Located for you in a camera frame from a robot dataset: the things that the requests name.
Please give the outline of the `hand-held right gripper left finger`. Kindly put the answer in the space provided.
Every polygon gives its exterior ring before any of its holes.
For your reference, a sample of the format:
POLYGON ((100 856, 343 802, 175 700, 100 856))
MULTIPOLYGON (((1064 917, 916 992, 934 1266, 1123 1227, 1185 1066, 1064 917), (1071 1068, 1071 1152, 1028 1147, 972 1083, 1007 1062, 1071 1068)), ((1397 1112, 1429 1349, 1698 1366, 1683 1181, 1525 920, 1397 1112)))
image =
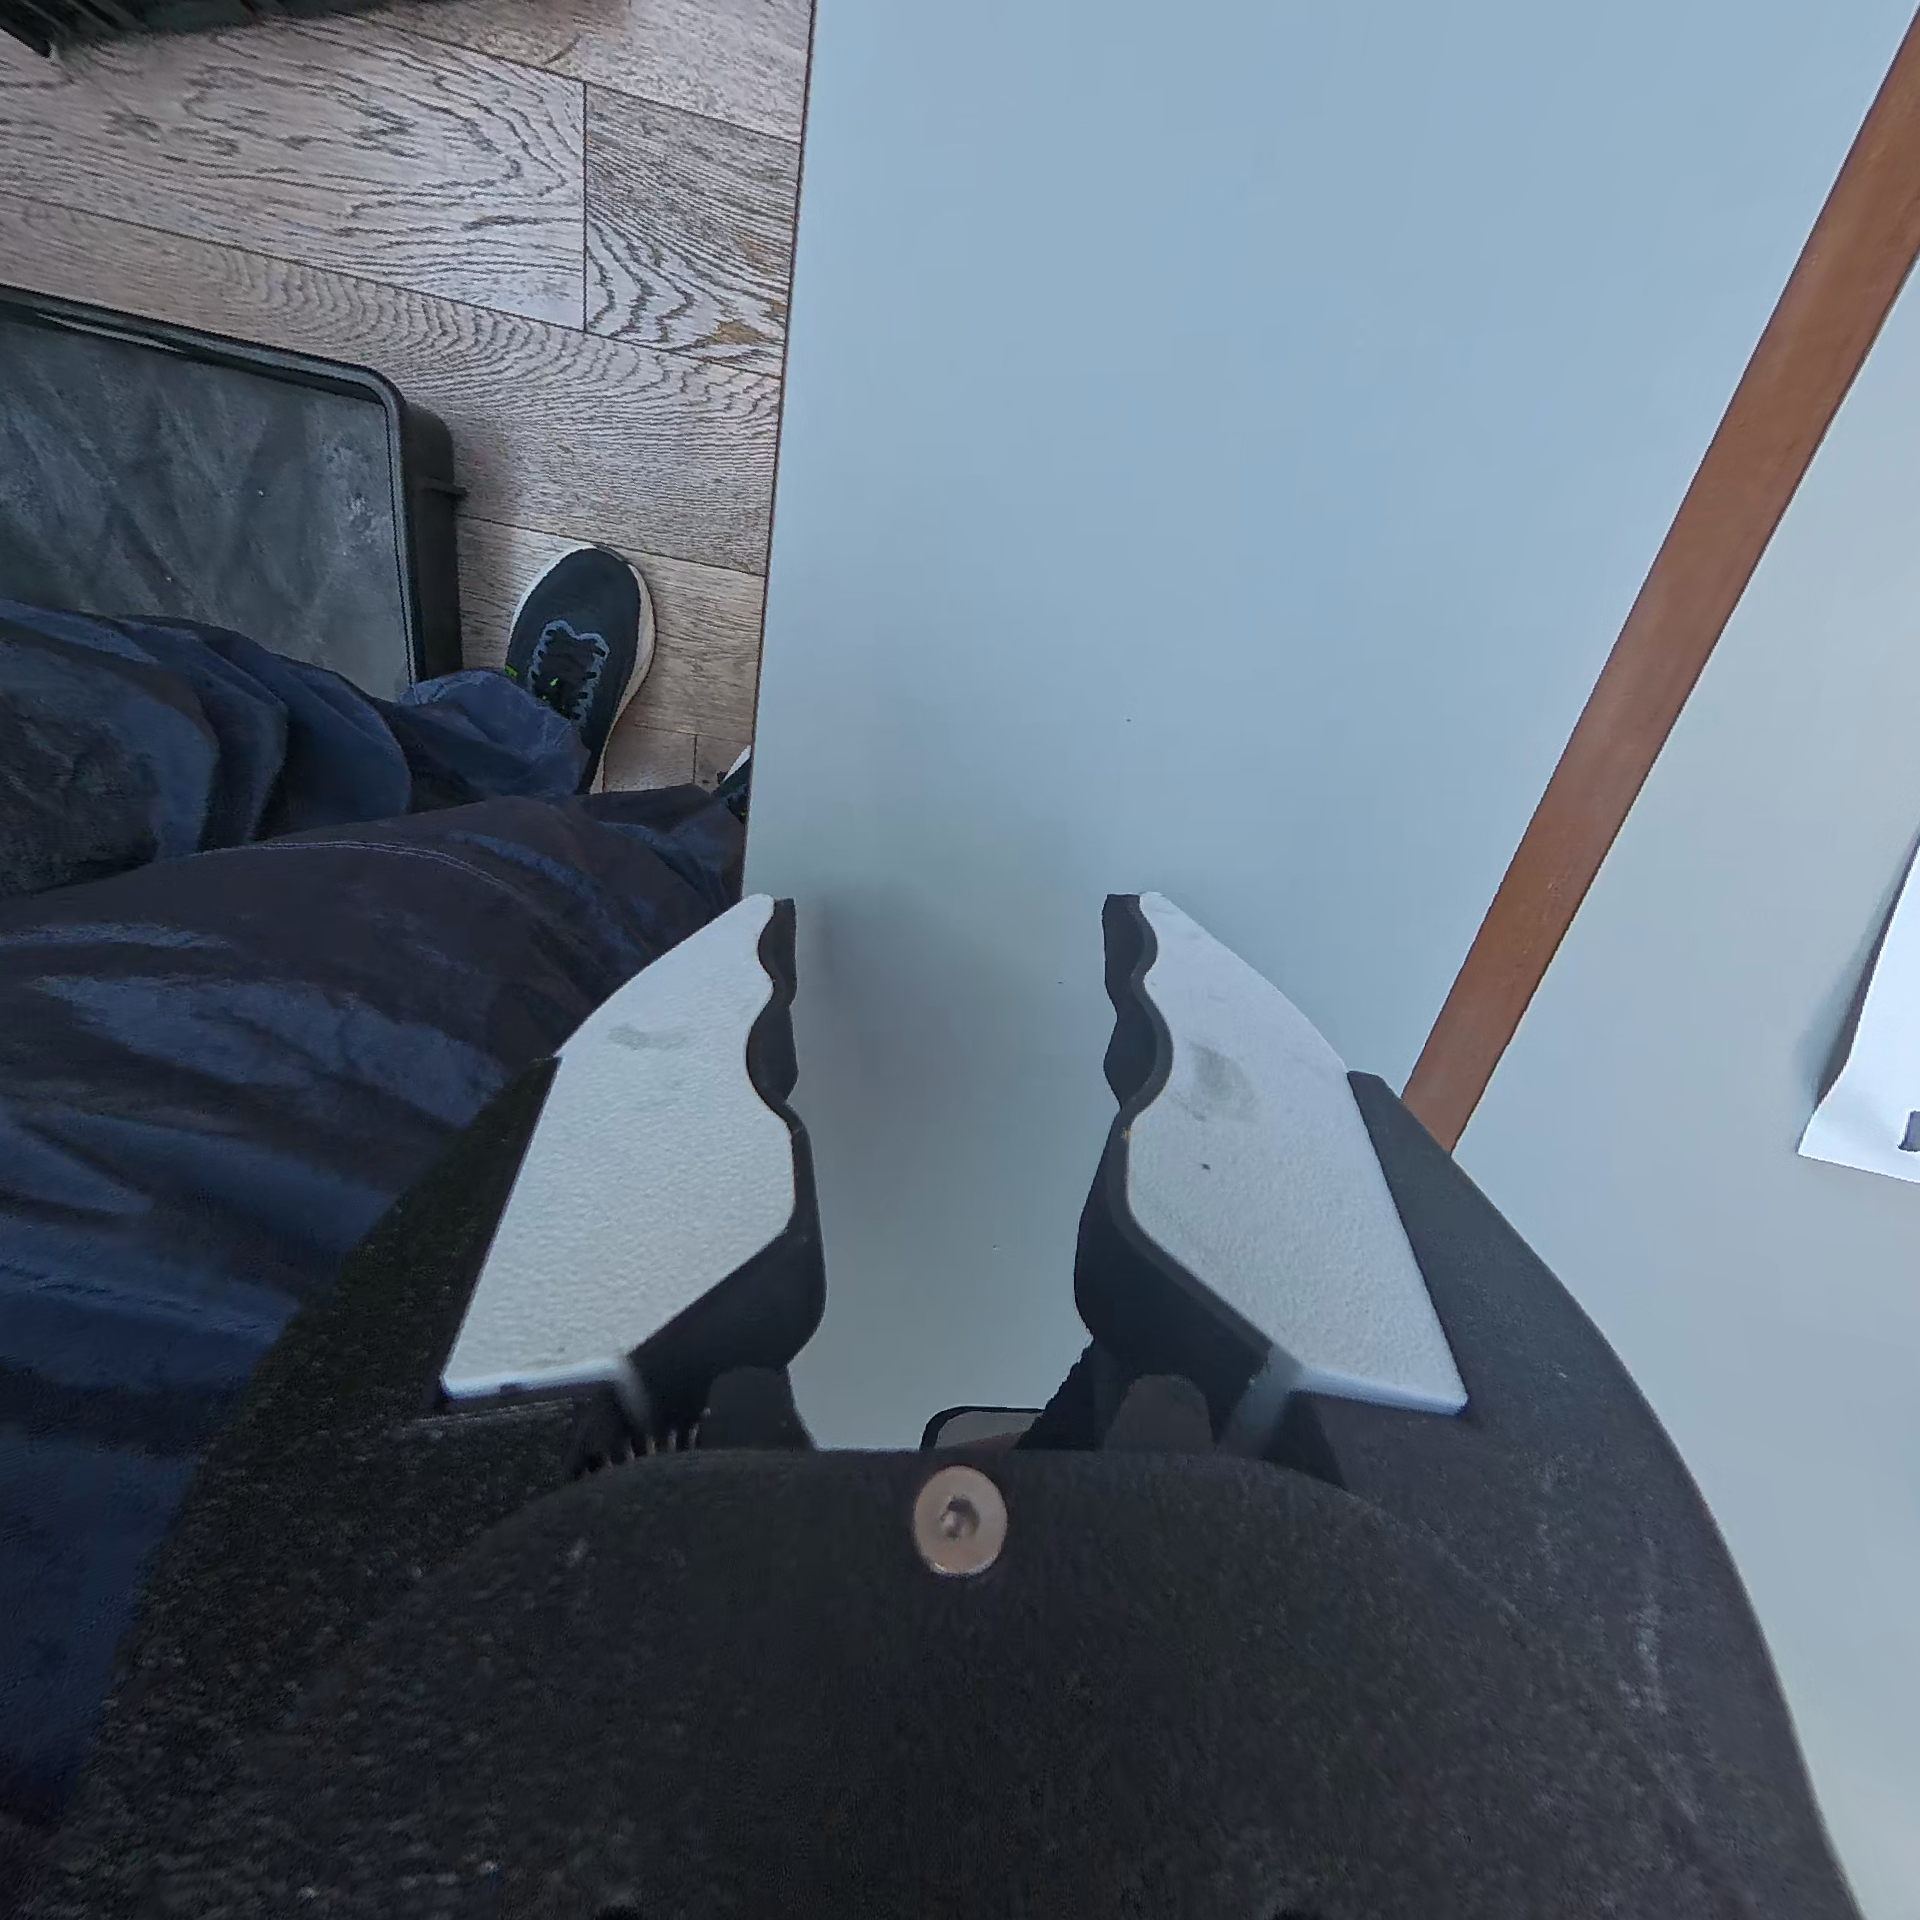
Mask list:
POLYGON ((746 895, 561 1043, 445 1398, 611 1389, 626 1415, 699 1415, 718 1377, 802 1352, 825 1249, 795 993, 795 903, 746 895))

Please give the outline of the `person's leg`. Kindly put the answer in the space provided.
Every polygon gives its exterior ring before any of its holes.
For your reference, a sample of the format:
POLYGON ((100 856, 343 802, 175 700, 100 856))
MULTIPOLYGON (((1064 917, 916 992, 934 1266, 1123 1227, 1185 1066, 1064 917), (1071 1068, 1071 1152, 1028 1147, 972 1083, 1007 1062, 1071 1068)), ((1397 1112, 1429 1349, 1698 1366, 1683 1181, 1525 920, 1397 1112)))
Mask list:
POLYGON ((378 700, 202 624, 3 603, 3 898, 312 830, 561 802, 587 740, 500 673, 378 700))
POLYGON ((3 1883, 198 1457, 519 1071, 719 917, 705 789, 486 802, 3 903, 3 1883))

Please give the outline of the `person's right leg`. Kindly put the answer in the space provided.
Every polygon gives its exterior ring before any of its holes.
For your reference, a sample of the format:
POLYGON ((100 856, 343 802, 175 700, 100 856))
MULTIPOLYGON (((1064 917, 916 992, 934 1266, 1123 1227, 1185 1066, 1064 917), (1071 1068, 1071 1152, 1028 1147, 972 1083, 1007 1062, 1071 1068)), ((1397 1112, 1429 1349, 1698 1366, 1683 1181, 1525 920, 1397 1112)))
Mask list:
POLYGON ((486 802, 3 903, 3 1883, 198 1457, 519 1071, 719 917, 705 789, 486 802))

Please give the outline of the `brown wooden strip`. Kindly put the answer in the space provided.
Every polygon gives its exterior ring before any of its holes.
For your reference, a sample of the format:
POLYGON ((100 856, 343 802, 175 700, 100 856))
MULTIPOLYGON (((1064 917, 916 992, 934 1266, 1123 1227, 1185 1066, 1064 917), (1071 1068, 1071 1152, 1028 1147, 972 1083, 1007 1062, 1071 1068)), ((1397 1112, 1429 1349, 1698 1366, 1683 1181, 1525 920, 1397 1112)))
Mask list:
POLYGON ((1916 21, 1506 862, 1401 1102, 1455 1152, 1916 264, 1916 21))

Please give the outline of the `white desk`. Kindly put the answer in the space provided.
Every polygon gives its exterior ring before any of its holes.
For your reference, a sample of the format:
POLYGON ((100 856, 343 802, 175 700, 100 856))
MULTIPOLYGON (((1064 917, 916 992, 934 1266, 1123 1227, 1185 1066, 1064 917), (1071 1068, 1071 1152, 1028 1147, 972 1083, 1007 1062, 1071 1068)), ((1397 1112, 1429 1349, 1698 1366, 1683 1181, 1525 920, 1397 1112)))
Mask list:
POLYGON ((820 5, 748 890, 817 1438, 1039 1405, 1165 892, 1397 1085, 1915 5, 820 5))
POLYGON ((1916 281, 1459 1163, 1732 1553, 1864 1918, 1916 1914, 1916 1186, 1797 1158, 1916 844, 1916 281))

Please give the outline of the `white paper sheet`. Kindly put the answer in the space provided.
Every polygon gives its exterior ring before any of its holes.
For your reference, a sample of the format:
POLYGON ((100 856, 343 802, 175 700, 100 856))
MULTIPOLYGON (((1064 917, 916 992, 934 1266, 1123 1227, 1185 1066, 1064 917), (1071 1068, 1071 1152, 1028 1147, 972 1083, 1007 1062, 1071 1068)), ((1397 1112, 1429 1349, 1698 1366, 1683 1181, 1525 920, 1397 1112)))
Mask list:
POLYGON ((1818 1083, 1797 1158, 1916 1184, 1916 854, 1818 1083))

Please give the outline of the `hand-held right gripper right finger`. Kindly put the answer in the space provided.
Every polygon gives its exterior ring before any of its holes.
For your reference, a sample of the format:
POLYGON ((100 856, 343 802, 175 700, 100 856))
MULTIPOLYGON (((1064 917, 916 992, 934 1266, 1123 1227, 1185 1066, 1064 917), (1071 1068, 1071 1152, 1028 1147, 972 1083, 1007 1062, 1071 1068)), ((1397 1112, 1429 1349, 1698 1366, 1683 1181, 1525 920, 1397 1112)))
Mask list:
POLYGON ((1463 1415, 1344 1060, 1159 892, 1103 903, 1102 953, 1115 1118, 1072 1245, 1092 1344, 1195 1387, 1232 1455, 1262 1452, 1296 1395, 1463 1415))

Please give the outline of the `person's left leg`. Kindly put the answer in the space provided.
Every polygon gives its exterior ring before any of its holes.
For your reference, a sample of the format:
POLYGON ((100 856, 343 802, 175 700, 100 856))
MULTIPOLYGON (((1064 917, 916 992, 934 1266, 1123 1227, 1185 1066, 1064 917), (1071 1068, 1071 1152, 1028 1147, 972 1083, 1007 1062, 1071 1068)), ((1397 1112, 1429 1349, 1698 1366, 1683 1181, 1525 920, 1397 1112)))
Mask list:
POLYGON ((561 802, 587 740, 500 673, 378 700, 202 624, 3 603, 3 898, 312 830, 561 802))

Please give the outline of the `black case with compartments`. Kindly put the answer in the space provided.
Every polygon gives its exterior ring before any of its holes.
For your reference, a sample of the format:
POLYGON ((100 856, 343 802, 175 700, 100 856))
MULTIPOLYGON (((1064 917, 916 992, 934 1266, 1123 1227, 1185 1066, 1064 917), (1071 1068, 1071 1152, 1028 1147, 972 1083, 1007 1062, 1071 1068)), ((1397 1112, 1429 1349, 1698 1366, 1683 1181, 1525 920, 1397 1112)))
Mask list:
POLYGON ((387 5, 3 5, 3 33, 48 58, 91 42, 215 33, 383 10, 387 5))

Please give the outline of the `black case with grey foam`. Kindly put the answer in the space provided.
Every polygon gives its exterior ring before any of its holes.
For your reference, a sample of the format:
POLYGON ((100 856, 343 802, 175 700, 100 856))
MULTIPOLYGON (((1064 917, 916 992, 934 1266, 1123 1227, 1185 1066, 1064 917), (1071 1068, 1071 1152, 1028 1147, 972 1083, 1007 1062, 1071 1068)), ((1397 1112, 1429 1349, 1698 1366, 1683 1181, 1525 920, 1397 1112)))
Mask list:
POLYGON ((3 290, 3 600, 247 634, 394 700, 464 667, 445 423, 378 371, 3 290))

